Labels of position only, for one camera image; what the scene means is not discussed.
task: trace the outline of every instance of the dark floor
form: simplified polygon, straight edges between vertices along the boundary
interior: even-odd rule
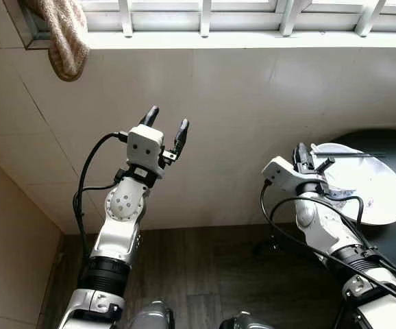
[[[266,226],[142,232],[119,327],[126,328],[143,304],[162,298],[175,312],[177,329],[218,328],[240,310],[276,329],[331,328],[340,287],[326,270],[293,253],[264,248],[254,256],[254,245],[268,234]],[[79,237],[66,236],[44,329],[57,328],[76,285],[80,253]]]

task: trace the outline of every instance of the white plate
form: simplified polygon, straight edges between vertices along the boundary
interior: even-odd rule
[[[325,143],[311,145],[314,152],[351,152],[362,153],[348,146]],[[314,159],[317,168],[325,158]],[[396,173],[377,158],[335,158],[335,164],[325,171],[331,187],[351,190],[364,201],[362,223],[367,225],[386,225],[396,221]],[[335,206],[353,220],[358,214],[358,202],[351,200]]]

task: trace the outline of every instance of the beige towel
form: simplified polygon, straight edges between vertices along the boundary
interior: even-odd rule
[[[49,59],[56,75],[64,81],[80,77],[89,48],[84,39],[87,20],[78,0],[24,0],[50,29]]]

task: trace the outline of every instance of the window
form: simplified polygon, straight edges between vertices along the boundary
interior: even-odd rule
[[[80,0],[90,32],[396,32],[396,0]],[[31,15],[37,36],[47,27]]]

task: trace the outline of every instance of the robotic arm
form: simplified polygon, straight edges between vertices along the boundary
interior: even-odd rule
[[[121,140],[127,143],[128,170],[105,201],[106,219],[78,280],[59,329],[113,328],[125,308],[123,294],[133,256],[140,244],[145,199],[166,165],[178,160],[189,122],[180,125],[173,149],[165,149],[163,133],[152,128],[153,107]]]
[[[272,185],[307,198],[295,200],[295,210],[297,227],[305,234],[310,247],[341,260],[396,292],[396,277],[376,261],[379,256],[376,250],[368,246],[351,226],[346,226],[337,212],[323,205],[332,205],[330,188],[323,173],[333,164],[334,159],[328,158],[315,169],[312,156],[301,143],[293,152],[292,165],[278,156],[262,173]],[[355,271],[320,254],[317,256],[342,284],[343,297],[354,310],[358,328],[396,328],[396,298]]]

